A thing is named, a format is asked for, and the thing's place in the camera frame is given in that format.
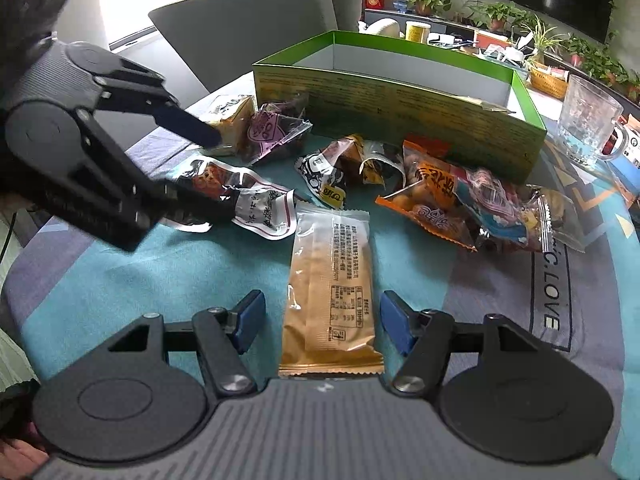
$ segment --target clear plastic wrapper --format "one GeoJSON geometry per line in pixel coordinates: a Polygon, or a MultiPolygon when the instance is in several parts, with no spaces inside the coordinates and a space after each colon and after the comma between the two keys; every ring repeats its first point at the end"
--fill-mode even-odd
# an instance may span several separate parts
{"type": "Polygon", "coordinates": [[[200,120],[215,127],[222,140],[215,148],[201,150],[203,155],[235,155],[254,113],[254,97],[251,95],[217,96],[200,120]]]}
{"type": "Polygon", "coordinates": [[[284,103],[266,103],[251,118],[239,153],[249,166],[268,158],[299,155],[303,135],[312,124],[304,119],[306,95],[284,103]]]}
{"type": "MultiPolygon", "coordinates": [[[[263,238],[280,240],[296,230],[293,190],[268,182],[252,170],[192,155],[167,177],[215,200],[233,194],[236,215],[232,222],[263,238]]],[[[204,232],[210,228],[190,214],[174,214],[168,220],[168,225],[183,231],[204,232]]]]}
{"type": "Polygon", "coordinates": [[[296,206],[280,375],[384,371],[373,348],[369,213],[296,206]]]}
{"type": "Polygon", "coordinates": [[[398,172],[404,184],[400,151],[359,135],[334,140],[323,150],[300,157],[296,170],[314,196],[335,209],[344,208],[351,186],[384,186],[385,178],[398,172]]]}
{"type": "Polygon", "coordinates": [[[405,143],[405,171],[413,182],[377,204],[411,218],[428,232],[468,249],[544,252],[553,236],[584,252],[573,202],[539,186],[517,188],[488,170],[467,170],[405,143]]]}

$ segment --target glass mug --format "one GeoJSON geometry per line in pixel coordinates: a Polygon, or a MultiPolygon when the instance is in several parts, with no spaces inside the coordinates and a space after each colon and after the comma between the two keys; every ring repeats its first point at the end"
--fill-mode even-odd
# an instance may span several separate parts
{"type": "Polygon", "coordinates": [[[621,113],[622,105],[607,92],[572,75],[558,119],[556,142],[570,159],[588,168],[598,160],[612,160],[629,142],[628,133],[618,124],[621,113]],[[614,128],[622,143],[610,155],[604,155],[602,149],[614,128]]]}

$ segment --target glass handle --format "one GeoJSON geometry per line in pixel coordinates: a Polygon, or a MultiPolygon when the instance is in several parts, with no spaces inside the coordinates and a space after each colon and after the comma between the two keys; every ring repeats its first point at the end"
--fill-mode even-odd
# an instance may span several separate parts
{"type": "Polygon", "coordinates": [[[619,135],[622,135],[622,143],[618,146],[618,148],[614,148],[611,150],[609,155],[604,155],[603,153],[598,153],[598,158],[600,160],[613,160],[620,153],[623,153],[626,150],[626,146],[629,144],[629,134],[626,130],[618,124],[618,122],[613,123],[613,129],[618,132],[619,135]]]}

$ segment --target person's hand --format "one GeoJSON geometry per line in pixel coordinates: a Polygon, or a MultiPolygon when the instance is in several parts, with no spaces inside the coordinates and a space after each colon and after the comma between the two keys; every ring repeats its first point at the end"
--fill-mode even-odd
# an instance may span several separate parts
{"type": "Polygon", "coordinates": [[[7,480],[19,480],[32,475],[48,458],[45,452],[22,440],[0,440],[0,476],[7,480]]]}

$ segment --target plastic bag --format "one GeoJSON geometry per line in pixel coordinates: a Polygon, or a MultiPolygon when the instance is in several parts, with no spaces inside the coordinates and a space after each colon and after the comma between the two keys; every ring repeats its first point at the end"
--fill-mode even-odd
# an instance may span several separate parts
{"type": "Polygon", "coordinates": [[[467,170],[434,158],[405,142],[404,167],[410,184],[376,203],[420,224],[428,232],[476,250],[546,251],[558,241],[584,251],[573,202],[537,186],[516,188],[488,170],[467,170]]]}
{"type": "MultiPolygon", "coordinates": [[[[236,214],[232,222],[263,238],[281,240],[296,230],[293,190],[268,182],[252,170],[193,155],[167,177],[215,200],[233,194],[236,214]]],[[[204,232],[211,227],[191,214],[174,214],[169,220],[172,227],[191,232],[204,232]]]]}
{"type": "Polygon", "coordinates": [[[402,176],[402,158],[395,146],[350,135],[334,140],[323,150],[300,157],[296,170],[321,202],[342,209],[349,186],[382,184],[393,172],[402,176]]]}
{"type": "Polygon", "coordinates": [[[369,213],[296,206],[280,375],[382,373],[373,348],[369,213]]]}
{"type": "Polygon", "coordinates": [[[308,98],[298,96],[286,103],[266,103],[251,119],[239,153],[252,166],[268,157],[297,155],[303,147],[302,135],[313,126],[303,119],[308,98]]]}
{"type": "Polygon", "coordinates": [[[254,113],[254,97],[251,95],[216,97],[200,120],[217,128],[222,140],[215,148],[202,150],[202,153],[207,156],[235,155],[254,113]]]}

